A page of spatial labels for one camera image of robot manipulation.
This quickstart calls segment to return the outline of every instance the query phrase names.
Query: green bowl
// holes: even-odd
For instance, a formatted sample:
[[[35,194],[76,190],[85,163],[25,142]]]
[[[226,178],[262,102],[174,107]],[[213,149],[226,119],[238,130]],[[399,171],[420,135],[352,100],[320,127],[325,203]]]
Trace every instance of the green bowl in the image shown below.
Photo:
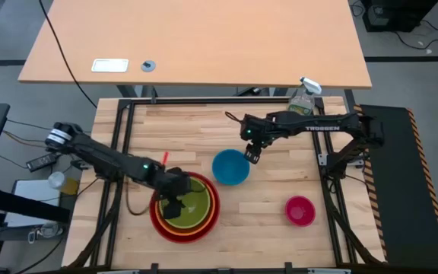
[[[205,187],[203,182],[201,182],[199,179],[191,177],[190,183],[193,190],[204,191],[189,193],[182,196],[181,199],[179,197],[179,199],[182,200],[183,204],[186,206],[180,212],[180,217],[165,220],[175,228],[187,229],[195,227],[204,221],[205,216],[207,216],[211,207],[211,197],[207,191],[207,187]],[[160,208],[160,213],[163,216],[163,208],[168,205],[168,200],[161,200],[159,201],[158,205]]]

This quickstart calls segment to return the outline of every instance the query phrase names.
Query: stacked bowls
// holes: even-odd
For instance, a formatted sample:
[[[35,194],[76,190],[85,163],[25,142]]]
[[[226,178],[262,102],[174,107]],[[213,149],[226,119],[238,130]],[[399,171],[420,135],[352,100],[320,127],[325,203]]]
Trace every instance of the stacked bowls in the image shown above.
[[[193,172],[189,176],[193,192],[179,198],[186,206],[180,217],[165,220],[163,207],[168,201],[150,201],[151,223],[160,235],[175,243],[199,240],[212,230],[219,217],[219,195],[211,181]]]

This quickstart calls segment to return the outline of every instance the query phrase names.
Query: gray floor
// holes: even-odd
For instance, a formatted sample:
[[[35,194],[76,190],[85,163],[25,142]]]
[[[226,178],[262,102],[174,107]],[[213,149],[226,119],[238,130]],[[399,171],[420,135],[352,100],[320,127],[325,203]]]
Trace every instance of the gray floor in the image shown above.
[[[43,22],[37,2],[6,1],[0,10],[0,59],[26,59]],[[427,20],[438,27],[438,5],[427,15]],[[438,56],[438,44],[425,50],[409,49],[393,33],[367,33],[361,18],[354,19],[365,56]],[[407,43],[426,44],[438,33],[419,27],[413,34],[404,34]],[[438,195],[438,63],[370,63],[367,65],[373,82],[370,91],[355,91],[358,103],[410,107],[417,118],[422,142]],[[20,66],[0,67],[0,103],[11,105],[10,119],[51,126],[55,121],[72,121],[90,129],[94,108],[83,98],[74,85],[20,84],[17,82]],[[83,89],[97,102],[99,98],[120,97],[113,86],[84,85]],[[159,87],[160,96],[228,96],[236,88]],[[325,91],[324,95],[342,95],[341,91]],[[46,131],[8,123],[7,130],[29,139],[44,139]],[[40,148],[19,145],[2,136],[0,154],[23,164],[43,155]],[[68,159],[62,158],[54,170],[63,170]],[[48,170],[29,174],[0,159],[0,190],[9,191],[16,179],[40,179]],[[71,176],[79,178],[75,170]],[[13,271],[23,269],[50,250],[55,241],[6,242],[0,266]],[[57,269],[62,260],[64,244],[33,271]]]

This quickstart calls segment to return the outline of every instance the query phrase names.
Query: pink bowl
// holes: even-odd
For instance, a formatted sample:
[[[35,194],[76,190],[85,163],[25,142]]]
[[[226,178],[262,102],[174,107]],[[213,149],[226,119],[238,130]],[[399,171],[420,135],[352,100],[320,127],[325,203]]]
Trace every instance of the pink bowl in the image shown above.
[[[292,224],[306,227],[316,218],[316,208],[304,196],[293,196],[285,205],[285,215]]]

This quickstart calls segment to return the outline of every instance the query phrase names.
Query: light wood desk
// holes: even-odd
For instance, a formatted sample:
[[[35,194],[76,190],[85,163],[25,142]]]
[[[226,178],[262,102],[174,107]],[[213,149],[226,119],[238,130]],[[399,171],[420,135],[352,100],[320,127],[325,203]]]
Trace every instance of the light wood desk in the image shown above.
[[[324,97],[324,101],[326,114],[346,112],[342,97]],[[117,99],[100,100],[92,132],[92,138],[98,142],[111,143],[117,103]],[[130,153],[159,161],[164,151],[170,151],[169,167],[179,166],[213,180],[221,199],[221,213],[213,231],[205,238],[192,244],[175,244],[154,230],[149,214],[129,214],[123,198],[112,268],[149,269],[151,263],[159,263],[161,269],[281,268],[284,262],[292,262],[294,267],[335,266],[311,134],[277,140],[262,152],[257,165],[251,165],[248,179],[239,186],[221,185],[215,182],[211,172],[212,159],[219,151],[225,148],[243,151],[246,147],[246,142],[240,139],[239,123],[226,118],[224,111],[242,118],[244,113],[265,116],[285,107],[284,104],[137,106]],[[350,139],[345,133],[332,133],[336,151]],[[363,178],[361,171],[353,167],[348,168],[347,174]],[[92,180],[94,172],[84,172],[81,188]],[[383,260],[366,186],[349,178],[341,183],[353,231],[374,256]],[[141,210],[152,192],[143,186],[131,186],[131,207]],[[103,183],[98,181],[79,196],[62,265],[71,263],[94,233],[102,190]],[[316,207],[316,220],[307,228],[290,225],[284,216],[284,204],[294,195],[308,197]],[[107,236],[103,237],[101,242],[100,263],[103,263],[106,239]],[[347,262],[344,237],[341,235],[339,239]]]
[[[49,17],[81,83],[371,88],[345,0],[55,0]],[[95,59],[129,68],[92,72]],[[72,83],[46,22],[19,80]]]

